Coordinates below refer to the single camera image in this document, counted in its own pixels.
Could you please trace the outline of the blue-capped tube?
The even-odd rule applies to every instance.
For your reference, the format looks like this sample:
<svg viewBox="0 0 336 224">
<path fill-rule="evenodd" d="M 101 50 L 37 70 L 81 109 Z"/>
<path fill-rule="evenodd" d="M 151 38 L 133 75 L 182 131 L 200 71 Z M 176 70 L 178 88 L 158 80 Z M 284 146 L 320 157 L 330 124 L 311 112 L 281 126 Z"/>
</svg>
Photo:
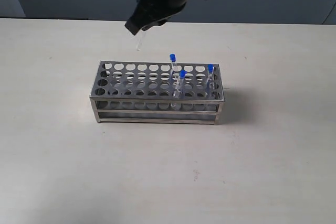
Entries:
<svg viewBox="0 0 336 224">
<path fill-rule="evenodd" d="M 177 80 L 178 73 L 177 73 L 177 62 L 175 54 L 170 54 L 170 62 L 171 62 L 171 73 L 170 73 L 171 79 Z"/>
<path fill-rule="evenodd" d="M 211 96 L 212 91 L 214 90 L 214 65 L 207 65 L 207 94 L 208 97 Z"/>
<path fill-rule="evenodd" d="M 137 43 L 137 46 L 136 46 L 136 50 L 137 51 L 140 51 L 141 46 L 143 44 L 143 41 L 145 39 L 145 36 L 146 36 L 146 32 L 145 31 L 140 31 L 139 32 L 138 43 Z"/>
<path fill-rule="evenodd" d="M 175 90 L 173 92 L 173 98 L 175 100 L 178 100 L 182 96 L 182 87 L 183 87 L 183 82 L 184 82 L 184 79 L 185 79 L 185 75 L 186 75 L 186 71 L 181 70 L 180 74 L 179 74 L 179 77 L 176 81 Z M 181 105 L 174 102 L 174 103 L 171 103 L 171 107 L 172 107 L 173 110 L 179 110 L 181 108 Z"/>
</svg>

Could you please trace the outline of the stainless steel test tube rack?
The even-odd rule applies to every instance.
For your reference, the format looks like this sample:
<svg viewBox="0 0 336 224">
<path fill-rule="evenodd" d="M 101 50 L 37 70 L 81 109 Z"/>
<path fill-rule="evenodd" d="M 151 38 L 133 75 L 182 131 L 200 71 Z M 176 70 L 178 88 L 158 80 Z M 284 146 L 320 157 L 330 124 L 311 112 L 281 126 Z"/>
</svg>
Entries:
<svg viewBox="0 0 336 224">
<path fill-rule="evenodd" d="M 180 93 L 170 63 L 101 61 L 90 93 L 96 121 L 217 124 L 225 96 L 218 64 L 178 63 Z"/>
</svg>

